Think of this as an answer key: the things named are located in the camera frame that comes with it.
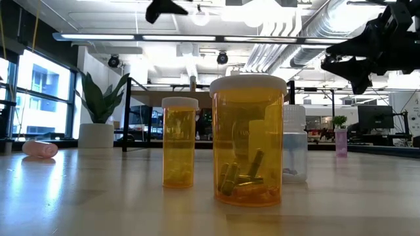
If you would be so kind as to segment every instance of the white child-proof cap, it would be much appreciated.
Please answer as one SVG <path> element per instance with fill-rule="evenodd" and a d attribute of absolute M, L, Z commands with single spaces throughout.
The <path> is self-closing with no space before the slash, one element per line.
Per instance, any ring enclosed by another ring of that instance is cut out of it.
<path fill-rule="evenodd" d="M 283 127 L 284 130 L 303 130 L 306 125 L 305 107 L 300 105 L 284 105 Z"/>
<path fill-rule="evenodd" d="M 193 108 L 196 111 L 199 110 L 198 100 L 195 98 L 185 97 L 168 97 L 162 99 L 162 108 Z"/>
<path fill-rule="evenodd" d="M 287 85 L 283 79 L 272 75 L 232 75 L 215 79 L 210 84 L 210 97 L 215 92 L 229 89 L 268 88 L 280 89 L 285 96 Z"/>

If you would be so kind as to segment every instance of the pink bottle lying on side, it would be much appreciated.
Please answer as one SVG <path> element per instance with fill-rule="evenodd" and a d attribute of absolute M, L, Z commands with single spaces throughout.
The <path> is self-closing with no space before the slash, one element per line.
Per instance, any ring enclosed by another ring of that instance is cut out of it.
<path fill-rule="evenodd" d="M 29 140 L 22 146 L 22 151 L 29 156 L 51 158 L 58 152 L 58 147 L 55 144 Z"/>

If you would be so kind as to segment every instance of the pill bottle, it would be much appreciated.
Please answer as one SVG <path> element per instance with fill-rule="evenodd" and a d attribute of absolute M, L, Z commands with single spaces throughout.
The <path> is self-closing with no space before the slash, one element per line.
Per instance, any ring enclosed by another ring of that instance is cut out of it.
<path fill-rule="evenodd" d="M 210 84 L 215 199 L 245 207 L 280 203 L 285 94 L 285 81 L 270 75 Z"/>
<path fill-rule="evenodd" d="M 283 183 L 303 183 L 307 178 L 308 134 L 305 108 L 285 105 L 283 108 Z"/>
<path fill-rule="evenodd" d="M 198 100 L 169 97 L 163 108 L 163 186 L 184 188 L 194 182 L 194 144 Z"/>

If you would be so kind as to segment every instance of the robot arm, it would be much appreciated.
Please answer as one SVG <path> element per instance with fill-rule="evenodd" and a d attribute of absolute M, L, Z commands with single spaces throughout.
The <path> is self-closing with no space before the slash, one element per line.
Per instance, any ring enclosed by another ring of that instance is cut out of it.
<path fill-rule="evenodd" d="M 420 17 L 420 0 L 388 4 L 359 36 L 327 48 L 321 68 L 350 81 L 354 94 L 363 94 L 372 86 L 370 73 L 402 70 L 407 74 L 420 69 L 420 32 L 407 31 L 412 16 Z"/>

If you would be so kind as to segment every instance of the green leaves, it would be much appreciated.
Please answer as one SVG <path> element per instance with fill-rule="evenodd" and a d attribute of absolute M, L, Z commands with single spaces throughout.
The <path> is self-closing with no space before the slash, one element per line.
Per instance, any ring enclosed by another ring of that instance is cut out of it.
<path fill-rule="evenodd" d="M 338 115 L 333 118 L 333 124 L 337 125 L 338 127 L 342 127 L 344 123 L 346 123 L 347 117 L 344 115 Z"/>
<path fill-rule="evenodd" d="M 86 75 L 81 71 L 79 71 L 79 73 L 81 74 L 81 83 L 85 94 L 85 100 L 82 99 L 80 93 L 75 90 L 76 95 L 81 98 L 81 103 L 89 112 L 92 122 L 106 123 L 109 116 L 112 115 L 115 108 L 123 99 L 124 92 L 121 92 L 120 94 L 118 94 L 118 92 L 127 82 L 129 74 L 125 74 L 119 80 L 114 91 L 112 90 L 112 85 L 110 85 L 105 93 L 102 94 L 100 88 L 93 82 L 89 73 Z"/>

